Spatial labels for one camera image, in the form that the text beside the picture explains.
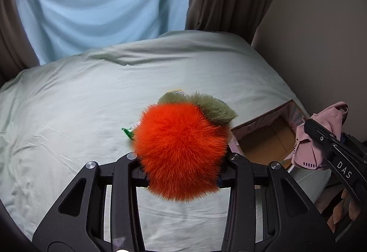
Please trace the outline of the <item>person's right hand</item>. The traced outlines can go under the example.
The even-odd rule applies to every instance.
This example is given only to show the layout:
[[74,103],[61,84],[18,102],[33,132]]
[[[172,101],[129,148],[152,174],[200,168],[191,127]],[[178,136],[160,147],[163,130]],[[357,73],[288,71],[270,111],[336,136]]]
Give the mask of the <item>person's right hand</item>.
[[348,214],[352,221],[355,221],[361,212],[361,207],[351,198],[347,189],[341,194],[341,201],[334,207],[333,213],[327,221],[331,231],[335,233],[337,223]]

